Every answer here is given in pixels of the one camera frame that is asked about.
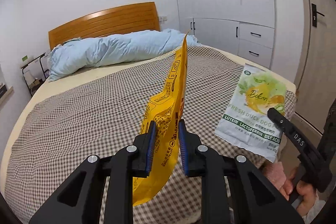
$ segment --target black drawer handle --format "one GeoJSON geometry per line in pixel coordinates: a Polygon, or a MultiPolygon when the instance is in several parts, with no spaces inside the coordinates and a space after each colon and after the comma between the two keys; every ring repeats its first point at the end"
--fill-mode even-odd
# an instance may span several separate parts
{"type": "Polygon", "coordinates": [[[255,52],[249,51],[249,53],[255,54],[256,56],[259,56],[259,54],[256,54],[255,52]]]}
{"type": "Polygon", "coordinates": [[[257,35],[257,36],[261,37],[261,34],[257,34],[257,33],[254,33],[254,32],[251,32],[251,34],[254,34],[254,35],[257,35]]]}

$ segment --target white wardrobe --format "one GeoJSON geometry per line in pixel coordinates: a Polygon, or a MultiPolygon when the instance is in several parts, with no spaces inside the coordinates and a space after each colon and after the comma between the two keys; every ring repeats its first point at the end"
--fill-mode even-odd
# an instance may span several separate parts
{"type": "Polygon", "coordinates": [[[200,43],[270,67],[274,0],[178,0],[180,31],[200,43]]]}

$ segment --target wall outlet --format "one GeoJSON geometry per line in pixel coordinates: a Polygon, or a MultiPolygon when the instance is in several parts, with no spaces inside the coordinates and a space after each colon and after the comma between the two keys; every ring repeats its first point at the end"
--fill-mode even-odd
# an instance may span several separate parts
{"type": "Polygon", "coordinates": [[[167,16],[159,16],[159,22],[167,21],[167,16]]]}

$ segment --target checkered bedsheet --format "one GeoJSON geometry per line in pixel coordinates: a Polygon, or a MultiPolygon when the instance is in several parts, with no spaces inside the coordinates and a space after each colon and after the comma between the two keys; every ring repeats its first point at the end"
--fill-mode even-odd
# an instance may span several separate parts
{"type": "MultiPolygon", "coordinates": [[[[52,96],[28,115],[12,146],[6,200],[28,223],[32,215],[90,154],[107,157],[131,144],[139,133],[150,96],[163,88],[174,55],[128,68],[52,96]]],[[[257,167],[264,158],[230,145],[214,134],[243,66],[207,47],[188,48],[183,118],[187,130],[219,153],[243,154],[257,167]]],[[[295,95],[286,93],[286,117],[295,95]]],[[[108,182],[102,203],[102,222],[108,182]]],[[[134,223],[176,223],[201,209],[201,180],[183,175],[181,159],[167,184],[149,202],[133,208],[134,223]]]]}

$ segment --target door handle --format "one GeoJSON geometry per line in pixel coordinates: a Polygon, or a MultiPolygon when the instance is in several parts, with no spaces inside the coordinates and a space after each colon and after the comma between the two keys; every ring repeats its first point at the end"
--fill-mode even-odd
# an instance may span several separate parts
{"type": "Polygon", "coordinates": [[[257,36],[261,37],[261,34],[257,34],[257,33],[254,33],[254,32],[251,32],[251,34],[254,34],[254,35],[257,35],[257,36]]]}
{"type": "Polygon", "coordinates": [[[320,13],[317,11],[317,8],[316,8],[316,5],[315,4],[311,4],[311,14],[313,16],[313,19],[312,19],[312,25],[313,27],[317,27],[317,14],[321,15],[321,16],[325,16],[324,14],[320,13]]]}
{"type": "Polygon", "coordinates": [[[249,53],[259,56],[259,54],[256,54],[255,52],[252,52],[252,51],[249,51],[249,53]]]}

